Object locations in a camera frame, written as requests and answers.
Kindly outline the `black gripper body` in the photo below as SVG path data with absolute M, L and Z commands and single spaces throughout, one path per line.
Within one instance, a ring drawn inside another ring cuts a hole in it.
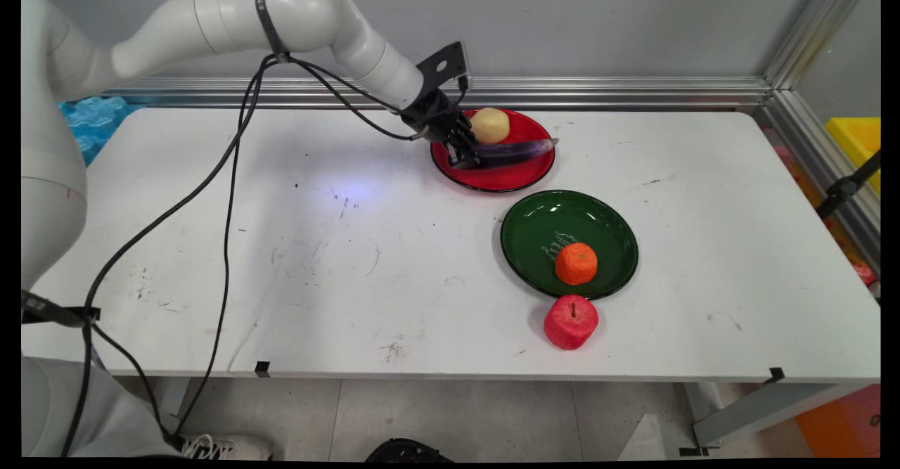
M 402 122 L 413 130 L 407 139 L 424 139 L 445 148 L 469 148 L 470 121 L 459 107 L 467 94 L 468 88 L 462 87 L 459 97 L 453 100 L 435 89 L 402 110 Z

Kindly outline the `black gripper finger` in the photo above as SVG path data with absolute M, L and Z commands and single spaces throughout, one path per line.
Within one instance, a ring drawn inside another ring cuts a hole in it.
M 463 154 L 460 151 L 460 132 L 451 131 L 446 140 L 448 165 L 454 169 L 474 169 L 481 165 L 478 154 Z
M 460 151 L 463 154 L 480 154 L 482 144 L 476 138 L 472 123 L 465 113 L 460 114 Z

